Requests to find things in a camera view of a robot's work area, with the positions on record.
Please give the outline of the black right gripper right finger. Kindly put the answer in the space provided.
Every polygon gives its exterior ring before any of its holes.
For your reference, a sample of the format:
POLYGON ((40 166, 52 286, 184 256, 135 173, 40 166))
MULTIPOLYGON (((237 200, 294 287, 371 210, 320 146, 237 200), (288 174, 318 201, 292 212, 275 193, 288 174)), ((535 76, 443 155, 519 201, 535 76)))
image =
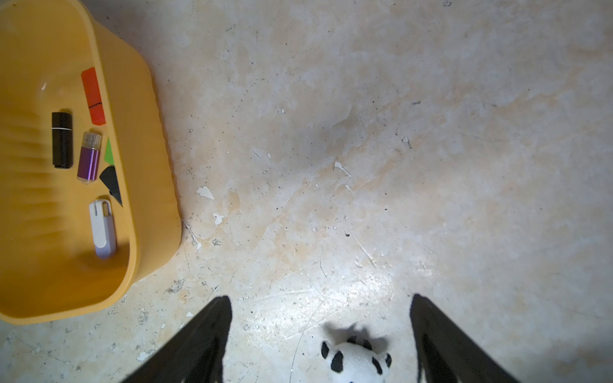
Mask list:
POLYGON ((418 382, 516 381, 425 296, 413 296, 410 320, 417 350, 418 382))

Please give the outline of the black usb flash drive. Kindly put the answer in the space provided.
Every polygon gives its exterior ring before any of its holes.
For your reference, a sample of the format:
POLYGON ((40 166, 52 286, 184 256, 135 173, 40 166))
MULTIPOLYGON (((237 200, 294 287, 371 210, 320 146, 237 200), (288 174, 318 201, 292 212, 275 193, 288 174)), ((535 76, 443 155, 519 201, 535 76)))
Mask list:
POLYGON ((73 166, 73 118, 67 112, 53 112, 52 121, 52 162, 56 169, 70 169, 73 166))

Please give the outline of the dark grey usb flash drive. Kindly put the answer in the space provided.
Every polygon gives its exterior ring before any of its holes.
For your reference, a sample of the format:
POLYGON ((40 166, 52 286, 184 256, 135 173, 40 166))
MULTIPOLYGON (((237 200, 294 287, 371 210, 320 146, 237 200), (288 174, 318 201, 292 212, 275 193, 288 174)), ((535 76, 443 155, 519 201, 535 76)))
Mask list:
POLYGON ((104 169, 100 175, 101 182, 107 187, 110 196, 118 202, 120 206, 123 205, 121 199, 121 191, 118 182, 116 167, 114 165, 108 166, 104 169))

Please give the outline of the green usb flash drive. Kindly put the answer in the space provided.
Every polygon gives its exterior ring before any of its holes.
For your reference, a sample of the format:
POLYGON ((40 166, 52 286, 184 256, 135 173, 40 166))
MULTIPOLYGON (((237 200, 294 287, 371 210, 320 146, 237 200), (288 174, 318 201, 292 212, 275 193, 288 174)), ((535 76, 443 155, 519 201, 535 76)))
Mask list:
POLYGON ((106 145, 105 145, 104 161, 109 166, 114 166, 115 164, 110 139, 107 140, 106 145))

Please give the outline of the purple usb flash drive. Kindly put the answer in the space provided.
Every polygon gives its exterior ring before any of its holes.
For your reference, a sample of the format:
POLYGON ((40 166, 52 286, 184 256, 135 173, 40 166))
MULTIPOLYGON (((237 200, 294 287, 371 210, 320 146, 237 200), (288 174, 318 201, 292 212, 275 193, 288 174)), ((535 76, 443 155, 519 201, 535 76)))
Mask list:
POLYGON ((97 132, 85 132, 81 142, 78 161, 78 180, 89 184, 97 180, 102 135, 97 132))

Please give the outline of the white usb flash drive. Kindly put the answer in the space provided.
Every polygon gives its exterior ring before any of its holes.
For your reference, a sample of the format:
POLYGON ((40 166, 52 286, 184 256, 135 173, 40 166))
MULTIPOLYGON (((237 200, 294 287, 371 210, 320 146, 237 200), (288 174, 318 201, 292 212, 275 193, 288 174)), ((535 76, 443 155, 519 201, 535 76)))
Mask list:
POLYGON ((89 216, 97 257, 108 259, 114 256, 117 238, 111 203, 107 199, 96 199, 89 205, 89 216))

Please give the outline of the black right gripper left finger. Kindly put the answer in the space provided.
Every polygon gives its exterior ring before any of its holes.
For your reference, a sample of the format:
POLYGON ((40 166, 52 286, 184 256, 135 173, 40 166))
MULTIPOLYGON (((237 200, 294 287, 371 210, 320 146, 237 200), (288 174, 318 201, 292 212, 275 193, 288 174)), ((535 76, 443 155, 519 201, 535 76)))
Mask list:
POLYGON ((230 298, 214 298, 124 381, 222 382, 231 321, 230 298))

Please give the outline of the red usb flash drive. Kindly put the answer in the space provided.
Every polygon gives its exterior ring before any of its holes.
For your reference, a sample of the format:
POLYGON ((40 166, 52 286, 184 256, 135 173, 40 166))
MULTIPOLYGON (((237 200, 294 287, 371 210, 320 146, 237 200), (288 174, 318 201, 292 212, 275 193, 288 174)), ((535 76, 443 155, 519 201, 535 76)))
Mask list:
POLYGON ((106 124, 106 120, 96 69, 92 67, 83 71, 81 73, 81 81, 86 95, 91 122, 96 126, 103 126, 106 124))

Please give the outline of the yellow plastic storage box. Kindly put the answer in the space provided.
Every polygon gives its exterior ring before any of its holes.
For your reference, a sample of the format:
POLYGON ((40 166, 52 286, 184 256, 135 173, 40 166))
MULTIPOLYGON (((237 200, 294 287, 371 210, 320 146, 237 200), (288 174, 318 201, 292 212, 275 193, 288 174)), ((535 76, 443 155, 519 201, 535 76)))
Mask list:
POLYGON ((78 1, 1 4, 1 318, 15 325, 113 305, 164 266, 181 219, 152 75, 78 1), (96 69, 106 124, 91 122, 81 73, 96 69), (53 112, 111 141, 123 205, 100 181, 52 162, 53 112), (117 252, 95 253, 89 205, 111 199, 117 252))

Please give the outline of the small cow figurine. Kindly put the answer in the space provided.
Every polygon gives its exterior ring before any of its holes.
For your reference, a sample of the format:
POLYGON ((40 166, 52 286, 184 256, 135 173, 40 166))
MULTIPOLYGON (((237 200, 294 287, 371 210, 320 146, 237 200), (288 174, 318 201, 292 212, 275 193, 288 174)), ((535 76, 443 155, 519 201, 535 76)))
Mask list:
POLYGON ((367 339, 357 336, 335 346, 323 341, 320 352, 329 370, 330 382, 384 382, 393 362, 390 354, 376 354, 367 339))

